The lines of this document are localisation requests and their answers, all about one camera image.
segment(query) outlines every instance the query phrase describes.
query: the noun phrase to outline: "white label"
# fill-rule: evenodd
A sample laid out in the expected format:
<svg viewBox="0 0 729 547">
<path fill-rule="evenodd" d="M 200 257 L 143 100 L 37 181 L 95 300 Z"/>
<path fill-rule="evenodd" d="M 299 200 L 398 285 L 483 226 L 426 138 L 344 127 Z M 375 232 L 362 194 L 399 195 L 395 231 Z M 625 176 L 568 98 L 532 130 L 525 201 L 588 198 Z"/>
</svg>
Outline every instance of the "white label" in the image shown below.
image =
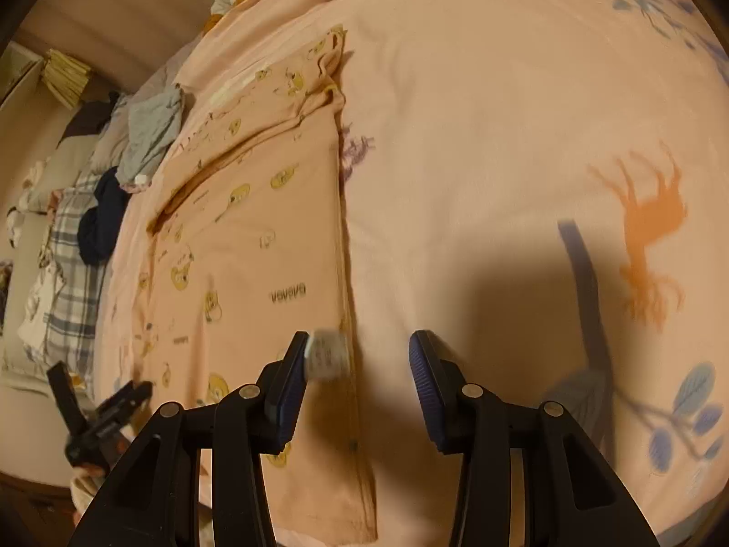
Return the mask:
<svg viewBox="0 0 729 547">
<path fill-rule="evenodd" d="M 349 352 L 344 335 L 319 329 L 309 335 L 304 350 L 306 379 L 329 381 L 349 375 Z"/>
</svg>

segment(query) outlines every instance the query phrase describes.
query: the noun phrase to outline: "blue textured gripper pad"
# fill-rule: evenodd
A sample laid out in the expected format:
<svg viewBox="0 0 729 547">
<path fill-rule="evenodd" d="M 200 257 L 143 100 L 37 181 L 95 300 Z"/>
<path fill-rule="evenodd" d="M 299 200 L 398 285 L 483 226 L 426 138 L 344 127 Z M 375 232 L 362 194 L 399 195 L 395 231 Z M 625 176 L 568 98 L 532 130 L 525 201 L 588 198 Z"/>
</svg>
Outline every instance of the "blue textured gripper pad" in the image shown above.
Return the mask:
<svg viewBox="0 0 729 547">
<path fill-rule="evenodd" d="M 304 400 L 306 380 L 304 378 L 304 350 L 296 356 L 291 378 L 283 391 L 281 405 L 278 408 L 278 441 L 283 446 L 294 437 L 296 420 L 299 418 L 301 402 Z"/>
<path fill-rule="evenodd" d="M 423 348 L 415 335 L 411 335 L 408 356 L 428 437 L 441 450 L 446 444 L 446 410 L 440 400 Z"/>
</svg>

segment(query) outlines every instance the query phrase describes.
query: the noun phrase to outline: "black clamp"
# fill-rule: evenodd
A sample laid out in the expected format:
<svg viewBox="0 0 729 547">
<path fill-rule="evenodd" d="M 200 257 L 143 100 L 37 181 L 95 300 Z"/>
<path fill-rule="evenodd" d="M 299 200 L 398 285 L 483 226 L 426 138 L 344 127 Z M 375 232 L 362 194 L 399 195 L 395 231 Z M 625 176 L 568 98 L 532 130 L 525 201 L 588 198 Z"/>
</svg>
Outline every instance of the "black clamp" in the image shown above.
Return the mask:
<svg viewBox="0 0 729 547">
<path fill-rule="evenodd" d="M 426 428 L 444 454 L 462 454 L 451 547 L 508 547 L 509 449 L 524 456 L 525 547 L 658 547 L 628 490 L 562 405 L 504 403 L 440 360 L 431 332 L 409 357 Z"/>
<path fill-rule="evenodd" d="M 68 428 L 64 450 L 68 462 L 72 467 L 98 467 L 108 475 L 123 452 L 119 443 L 126 446 L 121 430 L 152 396 L 152 383 L 127 383 L 86 418 L 62 361 L 49 369 L 48 382 Z"/>
<path fill-rule="evenodd" d="M 101 486 L 69 547 L 197 546 L 200 449 L 213 449 L 216 547 L 275 547 L 260 455 L 279 454 L 293 437 L 307 340 L 296 333 L 283 360 L 217 405 L 161 405 Z"/>
</svg>

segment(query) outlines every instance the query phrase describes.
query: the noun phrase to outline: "gray cloth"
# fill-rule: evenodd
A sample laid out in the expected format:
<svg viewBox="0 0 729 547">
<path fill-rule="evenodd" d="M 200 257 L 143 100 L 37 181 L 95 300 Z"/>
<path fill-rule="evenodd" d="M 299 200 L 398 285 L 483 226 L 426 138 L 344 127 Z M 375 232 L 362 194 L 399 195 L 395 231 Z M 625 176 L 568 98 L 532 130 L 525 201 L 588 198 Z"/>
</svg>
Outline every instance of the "gray cloth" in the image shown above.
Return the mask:
<svg viewBox="0 0 729 547">
<path fill-rule="evenodd" d="M 152 98 L 129 107 L 129 144 L 117 170 L 120 185 L 134 185 L 134 177 L 151 179 L 168 148 L 180 133 L 185 93 L 173 84 Z"/>
</svg>

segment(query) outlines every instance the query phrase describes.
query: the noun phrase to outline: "floor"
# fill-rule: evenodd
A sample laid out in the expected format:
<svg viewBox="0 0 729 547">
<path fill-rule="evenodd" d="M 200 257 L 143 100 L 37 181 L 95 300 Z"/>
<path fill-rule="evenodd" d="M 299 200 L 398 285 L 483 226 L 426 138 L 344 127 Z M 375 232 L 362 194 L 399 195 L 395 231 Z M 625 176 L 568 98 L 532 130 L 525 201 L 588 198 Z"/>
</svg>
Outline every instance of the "floor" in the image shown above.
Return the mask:
<svg viewBox="0 0 729 547">
<path fill-rule="evenodd" d="M 0 134 L 0 260 L 13 259 L 5 228 L 8 210 L 17 203 L 23 179 L 36 160 L 50 156 L 72 116 L 42 84 L 36 87 L 11 133 Z"/>
</svg>

